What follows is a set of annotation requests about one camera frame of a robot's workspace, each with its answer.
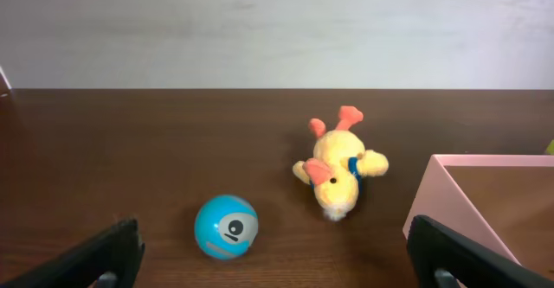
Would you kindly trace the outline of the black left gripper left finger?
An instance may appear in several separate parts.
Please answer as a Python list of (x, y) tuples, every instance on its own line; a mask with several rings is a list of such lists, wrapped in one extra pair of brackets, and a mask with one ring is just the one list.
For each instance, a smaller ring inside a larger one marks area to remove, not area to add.
[(132, 287), (144, 253), (138, 221), (125, 219), (1, 286)]

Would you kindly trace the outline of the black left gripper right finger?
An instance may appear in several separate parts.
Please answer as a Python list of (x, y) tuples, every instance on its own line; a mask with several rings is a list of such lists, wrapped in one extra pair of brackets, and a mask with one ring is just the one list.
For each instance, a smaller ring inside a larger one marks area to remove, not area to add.
[(410, 224), (407, 251), (421, 287), (553, 288), (553, 282), (432, 218)]

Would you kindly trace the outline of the pink box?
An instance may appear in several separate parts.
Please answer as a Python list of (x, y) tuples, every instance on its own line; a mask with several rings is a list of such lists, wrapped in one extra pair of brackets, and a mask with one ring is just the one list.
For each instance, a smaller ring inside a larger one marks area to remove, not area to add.
[(553, 158), (433, 155), (403, 231), (424, 214), (546, 278), (553, 277)]

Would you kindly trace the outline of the blue ball with eye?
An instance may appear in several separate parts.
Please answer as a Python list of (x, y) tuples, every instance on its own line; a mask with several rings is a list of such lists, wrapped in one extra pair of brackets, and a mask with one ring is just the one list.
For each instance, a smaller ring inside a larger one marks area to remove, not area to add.
[(235, 195), (218, 195), (198, 211), (194, 234), (199, 248), (215, 259), (236, 259), (253, 245), (258, 216), (252, 205)]

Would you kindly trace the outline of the yellow plush duck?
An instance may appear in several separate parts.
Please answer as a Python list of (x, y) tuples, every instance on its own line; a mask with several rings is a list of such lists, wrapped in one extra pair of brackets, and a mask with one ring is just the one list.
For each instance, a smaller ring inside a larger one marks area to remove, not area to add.
[(389, 169), (387, 157), (366, 149), (351, 131), (363, 119), (363, 113), (354, 106), (339, 108), (338, 123), (332, 130), (322, 120), (312, 118), (308, 123), (316, 137), (312, 157), (293, 166), (294, 175), (311, 186), (330, 221), (340, 221), (354, 209), (363, 178), (382, 176)]

